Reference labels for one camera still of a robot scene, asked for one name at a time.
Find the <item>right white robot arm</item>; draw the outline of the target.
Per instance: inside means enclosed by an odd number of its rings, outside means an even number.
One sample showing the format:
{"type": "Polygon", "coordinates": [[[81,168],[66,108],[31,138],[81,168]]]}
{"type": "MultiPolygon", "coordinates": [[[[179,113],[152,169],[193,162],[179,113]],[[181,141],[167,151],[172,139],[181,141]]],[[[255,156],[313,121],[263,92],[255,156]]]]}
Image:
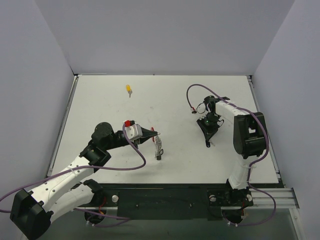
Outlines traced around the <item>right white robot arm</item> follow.
{"type": "Polygon", "coordinates": [[[227,179],[230,188],[223,192],[223,198],[226,203],[234,205],[242,197],[240,190],[249,187],[248,175],[253,166],[251,163],[267,152],[269,144],[265,138],[267,128],[263,113],[249,113],[233,106],[227,100],[227,97],[220,100],[212,95],[204,98],[206,115],[196,122],[202,130],[208,148],[211,146],[211,138],[221,127],[220,122],[228,121],[233,125],[232,143],[238,157],[227,179]]]}

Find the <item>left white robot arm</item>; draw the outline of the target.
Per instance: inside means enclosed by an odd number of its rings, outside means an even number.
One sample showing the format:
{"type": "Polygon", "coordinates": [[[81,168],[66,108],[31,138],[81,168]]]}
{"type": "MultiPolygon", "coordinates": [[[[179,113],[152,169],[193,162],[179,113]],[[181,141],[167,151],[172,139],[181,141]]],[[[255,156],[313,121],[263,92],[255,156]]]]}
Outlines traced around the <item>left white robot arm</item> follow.
{"type": "Polygon", "coordinates": [[[99,205],[103,189],[97,182],[88,180],[77,188],[74,186],[98,170],[106,169],[105,164],[111,159],[109,150],[130,145],[137,152],[139,144],[158,134],[133,120],[125,121],[117,132],[108,122],[99,123],[88,145],[65,169],[36,183],[31,190],[24,186],[15,190],[10,220],[27,239],[36,240],[65,213],[88,203],[99,205]]]}

